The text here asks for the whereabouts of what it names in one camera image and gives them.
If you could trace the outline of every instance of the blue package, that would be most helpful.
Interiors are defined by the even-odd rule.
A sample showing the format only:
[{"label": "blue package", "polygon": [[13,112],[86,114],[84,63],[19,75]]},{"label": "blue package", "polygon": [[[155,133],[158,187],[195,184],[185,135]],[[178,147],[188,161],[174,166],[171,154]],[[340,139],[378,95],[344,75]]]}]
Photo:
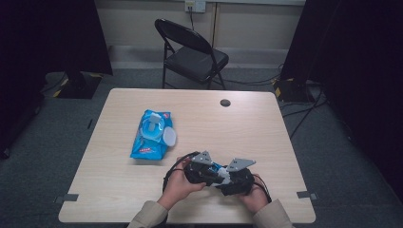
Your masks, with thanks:
[{"label": "blue package", "polygon": [[140,120],[130,158],[161,160],[175,141],[171,113],[147,109]]}]

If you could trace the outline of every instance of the person's left hand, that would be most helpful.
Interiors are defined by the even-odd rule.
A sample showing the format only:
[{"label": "person's left hand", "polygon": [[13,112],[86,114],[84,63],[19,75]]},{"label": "person's left hand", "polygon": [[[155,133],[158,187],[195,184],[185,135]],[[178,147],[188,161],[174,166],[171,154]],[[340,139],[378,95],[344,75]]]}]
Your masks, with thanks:
[{"label": "person's left hand", "polygon": [[190,183],[184,175],[183,168],[190,163],[190,159],[186,158],[180,162],[172,172],[168,184],[163,191],[163,195],[158,199],[158,203],[166,210],[170,210],[177,202],[189,196],[192,192],[201,191],[205,186],[203,183]]}]

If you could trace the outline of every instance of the wooden table top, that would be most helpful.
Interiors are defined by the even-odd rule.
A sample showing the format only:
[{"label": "wooden table top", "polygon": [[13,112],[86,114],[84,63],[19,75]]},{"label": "wooden table top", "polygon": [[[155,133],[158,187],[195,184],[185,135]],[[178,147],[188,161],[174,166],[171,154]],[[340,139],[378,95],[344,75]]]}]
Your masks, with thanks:
[{"label": "wooden table top", "polygon": [[[222,99],[231,102],[221,106]],[[129,158],[139,121],[147,109],[170,111],[178,138],[161,161]],[[115,88],[108,95],[69,194],[62,222],[130,222],[146,200],[157,200],[163,177],[177,157],[207,150],[213,162],[255,160],[250,166],[279,199],[292,222],[316,215],[274,94],[269,92]],[[243,204],[205,187],[177,203],[170,223],[252,223]]]}]

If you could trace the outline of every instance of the chair seat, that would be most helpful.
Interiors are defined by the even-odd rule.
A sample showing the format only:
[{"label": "chair seat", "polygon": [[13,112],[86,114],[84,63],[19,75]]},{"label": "chair seat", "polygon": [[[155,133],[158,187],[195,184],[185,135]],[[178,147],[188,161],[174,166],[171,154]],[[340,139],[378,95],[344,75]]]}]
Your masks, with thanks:
[{"label": "chair seat", "polygon": [[[219,50],[213,49],[213,51],[220,71],[228,64],[229,57]],[[211,75],[213,65],[211,56],[188,47],[182,47],[170,55],[164,64],[170,70],[200,83],[207,83],[210,77],[214,76]]]}]

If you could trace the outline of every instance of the beige sleeve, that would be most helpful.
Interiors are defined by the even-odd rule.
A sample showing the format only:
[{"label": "beige sleeve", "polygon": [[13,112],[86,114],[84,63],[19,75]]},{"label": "beige sleeve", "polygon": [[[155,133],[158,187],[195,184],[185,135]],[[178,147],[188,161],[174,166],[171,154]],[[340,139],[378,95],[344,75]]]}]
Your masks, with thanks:
[{"label": "beige sleeve", "polygon": [[293,223],[278,199],[261,208],[254,216],[254,223],[259,228],[292,228]]},{"label": "beige sleeve", "polygon": [[147,201],[127,228],[148,228],[160,224],[168,215],[168,211],[156,201]]}]

